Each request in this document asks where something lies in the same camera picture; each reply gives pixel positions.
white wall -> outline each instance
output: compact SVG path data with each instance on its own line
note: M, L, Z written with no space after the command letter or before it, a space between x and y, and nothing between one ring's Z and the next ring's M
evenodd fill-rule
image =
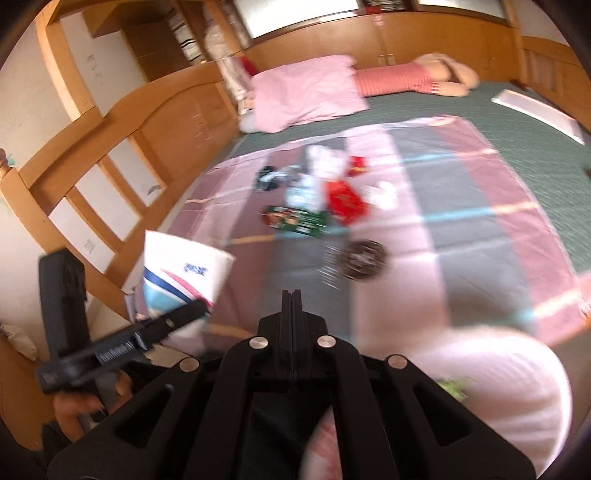
M547 38L565 45L569 44L550 17L532 0L513 0L513 2L519 17L521 35Z
M121 33L93 39L81 14L62 19L77 67L95 104L103 113L121 98L145 84ZM41 56L34 25L17 43L0 70L0 148L22 167L48 140L69 123ZM150 204L160 194L157 181L127 141L111 152L113 162L140 198ZM137 215L93 168L77 187L87 201L121 238L133 228ZM113 252L62 201L51 220L66 238L99 270ZM43 250L0 197L0 321L21 325L47 354L39 304L37 261Z
M127 94L146 81L120 31L92 38L81 13L61 19L74 62L96 106L104 115ZM123 140L109 157L138 196L150 205L160 194L158 181ZM113 232L124 240L137 223L138 215L129 207L98 167L92 168L76 184L81 194ZM104 272L114 252L81 220L63 200L50 219L89 262Z
M21 167L69 123L34 25L0 70L0 147ZM21 325L45 354L37 260L43 250L0 196L0 321Z
M81 13L61 19L76 67L101 113L146 83L120 31L92 38Z

wooden bed frame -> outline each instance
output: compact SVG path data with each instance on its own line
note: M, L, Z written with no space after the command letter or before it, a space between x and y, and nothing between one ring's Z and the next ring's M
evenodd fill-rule
M86 289L127 318L121 290L144 248L144 232L157 229L216 154L238 134L236 111L215 62L196 65L137 89L104 117L96 107L62 130L19 171L0 157L0 193L46 252L68 248L84 262ZM125 138L162 187L147 206L109 158ZM105 173L139 221L119 238L76 188L95 165ZM50 213L66 199L115 253L97 270L57 229Z

pink pillow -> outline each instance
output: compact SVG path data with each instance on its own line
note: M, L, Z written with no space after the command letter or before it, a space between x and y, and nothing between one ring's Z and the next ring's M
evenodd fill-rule
M355 85L354 60L321 57L266 70L252 78L255 122L263 132L369 109Z

finger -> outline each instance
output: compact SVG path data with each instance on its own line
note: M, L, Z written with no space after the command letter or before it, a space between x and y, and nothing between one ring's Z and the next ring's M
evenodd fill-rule
M53 399L53 408L56 414L76 417L97 412L104 406L98 398L88 393L59 392Z
M126 397L131 395L131 388L134 386L131 377L125 372L119 372L119 379L115 384L115 391L121 396Z
M78 415L94 413L104 408L94 395L67 392L59 392L54 397L53 406L56 411L56 422L71 442L76 442L84 436Z
M117 402L108 408L110 414L116 412L119 410L119 408L131 400L131 397L133 396L131 391L132 386L133 381L131 380L130 376L123 371L120 372L119 379L115 384L115 391L119 395L119 398L117 399Z
M133 395L131 393L129 393L128 395L120 396L119 399L108 408L109 414L112 414L119 410L123 405L125 405L129 400L131 400L132 396Z

blue logo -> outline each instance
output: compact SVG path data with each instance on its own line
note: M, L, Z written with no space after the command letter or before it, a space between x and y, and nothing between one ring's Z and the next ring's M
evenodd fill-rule
M201 275L202 277L205 276L207 273L207 268L205 267L197 267L195 265L191 265L190 263L186 264L184 267L185 272L193 272L197 275Z

